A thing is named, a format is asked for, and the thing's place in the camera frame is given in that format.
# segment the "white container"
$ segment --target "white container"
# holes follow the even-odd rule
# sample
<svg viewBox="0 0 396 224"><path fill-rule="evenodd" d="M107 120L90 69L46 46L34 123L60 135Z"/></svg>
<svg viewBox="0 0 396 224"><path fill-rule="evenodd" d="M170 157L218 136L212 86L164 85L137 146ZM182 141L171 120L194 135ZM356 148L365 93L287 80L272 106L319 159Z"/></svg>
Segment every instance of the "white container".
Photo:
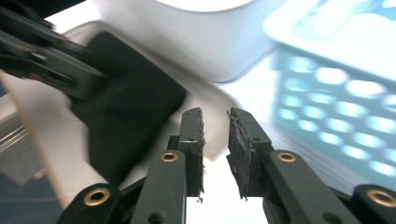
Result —
<svg viewBox="0 0 396 224"><path fill-rule="evenodd" d="M101 21L214 82L238 77L274 47L262 32L262 21L284 1L93 0Z"/></svg>

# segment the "plastic crate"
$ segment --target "plastic crate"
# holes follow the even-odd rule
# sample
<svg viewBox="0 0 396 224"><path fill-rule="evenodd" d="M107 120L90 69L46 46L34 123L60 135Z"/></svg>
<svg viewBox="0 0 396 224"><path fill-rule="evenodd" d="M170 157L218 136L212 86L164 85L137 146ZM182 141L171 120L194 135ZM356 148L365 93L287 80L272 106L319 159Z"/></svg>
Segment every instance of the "plastic crate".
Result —
<svg viewBox="0 0 396 224"><path fill-rule="evenodd" d="M306 1L300 7L296 2L288 2L265 23L265 31L280 42L275 124L368 182L396 190L396 70L391 62L396 51L391 56L374 49L373 54L362 46L359 52L346 48L343 55L342 49L332 49L329 40L344 26L340 21L330 26L331 34L296 28L319 11L313 7L327 1ZM391 16L396 16L396 7L384 8L379 5L382 1L355 2L354 10L370 16L379 13L394 22L389 29L396 29L396 18ZM357 15L350 9L343 22Z"/></svg>

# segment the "folded black cloth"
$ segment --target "folded black cloth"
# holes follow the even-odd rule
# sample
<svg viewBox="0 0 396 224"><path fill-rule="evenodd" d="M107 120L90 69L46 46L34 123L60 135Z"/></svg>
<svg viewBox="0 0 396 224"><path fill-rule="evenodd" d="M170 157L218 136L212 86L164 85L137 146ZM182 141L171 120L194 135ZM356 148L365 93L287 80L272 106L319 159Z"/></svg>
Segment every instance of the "folded black cloth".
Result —
<svg viewBox="0 0 396 224"><path fill-rule="evenodd" d="M110 33L97 35L81 60L106 74L108 81L88 100L71 97L71 110L89 128L91 166L118 185L146 155L186 92Z"/></svg>

